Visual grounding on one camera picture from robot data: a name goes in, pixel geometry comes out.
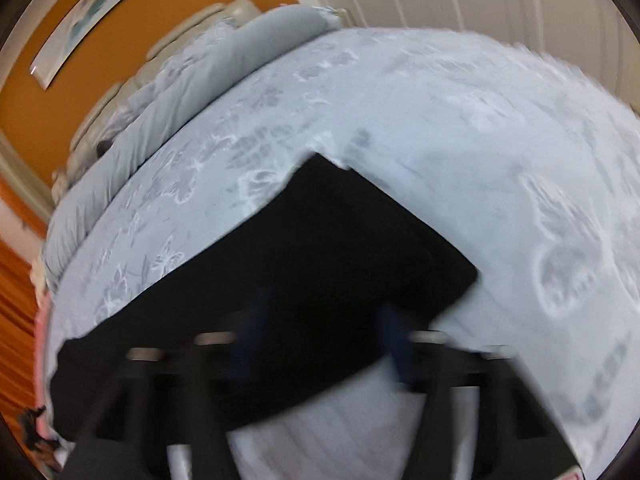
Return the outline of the black pants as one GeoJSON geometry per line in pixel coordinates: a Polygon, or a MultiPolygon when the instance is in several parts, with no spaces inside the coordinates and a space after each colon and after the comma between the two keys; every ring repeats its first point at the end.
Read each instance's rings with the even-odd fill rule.
{"type": "Polygon", "coordinates": [[[373,183],[311,156],[254,216],[64,342],[50,381],[54,430],[77,439],[128,350],[177,351],[213,332],[236,336],[214,390],[224,426],[254,424],[376,362],[383,311],[423,330],[479,276],[373,183]]]}

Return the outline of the orange curtain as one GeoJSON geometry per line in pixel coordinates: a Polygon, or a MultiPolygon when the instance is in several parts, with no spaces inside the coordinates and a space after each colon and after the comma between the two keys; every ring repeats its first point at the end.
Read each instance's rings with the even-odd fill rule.
{"type": "Polygon", "coordinates": [[[21,437],[17,416],[36,405],[35,319],[38,311],[30,267],[5,242],[0,254],[1,415],[14,437],[21,437]]]}

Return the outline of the grey butterfly bedspread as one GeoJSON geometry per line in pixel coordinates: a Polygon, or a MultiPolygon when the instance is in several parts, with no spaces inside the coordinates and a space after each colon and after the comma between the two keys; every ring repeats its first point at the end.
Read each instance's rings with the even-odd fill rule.
{"type": "Polygon", "coordinates": [[[342,29],[280,56],[154,143],[122,134],[55,211],[44,347],[88,333],[276,194],[318,152],[457,246],[480,287],[439,327],[507,344],[588,478],[639,418],[639,118],[576,68],[485,36],[342,29]]]}

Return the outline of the grey folded duvet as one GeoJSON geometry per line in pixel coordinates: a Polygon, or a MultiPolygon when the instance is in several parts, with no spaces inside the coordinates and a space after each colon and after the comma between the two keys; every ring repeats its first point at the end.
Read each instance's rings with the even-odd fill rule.
{"type": "Polygon", "coordinates": [[[340,19],[313,6],[291,4],[259,15],[204,50],[140,114],[70,188],[56,207],[41,261],[52,292],[81,244],[128,180],[175,133],[246,76],[327,32],[340,19]]]}

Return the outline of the white panelled wardrobe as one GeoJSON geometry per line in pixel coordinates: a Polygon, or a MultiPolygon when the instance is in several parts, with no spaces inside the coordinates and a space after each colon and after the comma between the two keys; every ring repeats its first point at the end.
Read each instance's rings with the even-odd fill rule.
{"type": "Polygon", "coordinates": [[[579,67],[639,106],[639,39],[614,0],[321,0],[370,27],[472,30],[579,67]]]}

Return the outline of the framed wall picture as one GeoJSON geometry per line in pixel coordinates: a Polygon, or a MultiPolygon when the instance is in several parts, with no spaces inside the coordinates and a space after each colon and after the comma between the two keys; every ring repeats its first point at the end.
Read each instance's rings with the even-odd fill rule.
{"type": "Polygon", "coordinates": [[[122,0],[79,0],[43,44],[29,73],[47,90],[68,57],[96,24],[122,0]]]}

